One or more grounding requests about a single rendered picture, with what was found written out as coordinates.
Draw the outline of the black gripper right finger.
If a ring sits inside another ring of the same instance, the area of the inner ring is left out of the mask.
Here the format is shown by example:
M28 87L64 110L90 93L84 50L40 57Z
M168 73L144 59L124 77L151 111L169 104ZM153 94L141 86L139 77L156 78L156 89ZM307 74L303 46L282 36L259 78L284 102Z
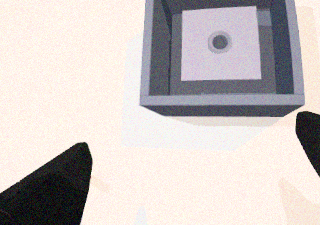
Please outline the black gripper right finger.
M296 137L303 146L305 156L320 177L320 114L308 112L297 112Z

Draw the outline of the white square plate with hole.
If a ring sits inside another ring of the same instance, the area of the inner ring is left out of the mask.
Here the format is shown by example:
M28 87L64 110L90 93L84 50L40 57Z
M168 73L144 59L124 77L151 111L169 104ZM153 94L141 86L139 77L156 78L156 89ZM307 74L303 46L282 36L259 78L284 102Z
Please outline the white square plate with hole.
M183 10L181 50L181 82L188 90L259 88L256 6Z

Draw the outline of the grey open box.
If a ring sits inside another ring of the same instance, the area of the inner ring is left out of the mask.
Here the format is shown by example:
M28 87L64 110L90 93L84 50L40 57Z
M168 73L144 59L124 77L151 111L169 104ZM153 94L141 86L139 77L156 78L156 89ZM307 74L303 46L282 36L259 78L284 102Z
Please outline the grey open box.
M188 90L181 82L183 10L256 6L257 89ZM140 104L163 116L284 117L305 105L295 0L145 0Z

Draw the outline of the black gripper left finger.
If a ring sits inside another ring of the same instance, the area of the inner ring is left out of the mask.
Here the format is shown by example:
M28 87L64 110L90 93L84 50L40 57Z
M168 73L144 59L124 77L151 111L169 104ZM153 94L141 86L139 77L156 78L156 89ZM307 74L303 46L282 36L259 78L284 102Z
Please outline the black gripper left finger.
M87 142L0 192L0 225L80 225L92 176Z

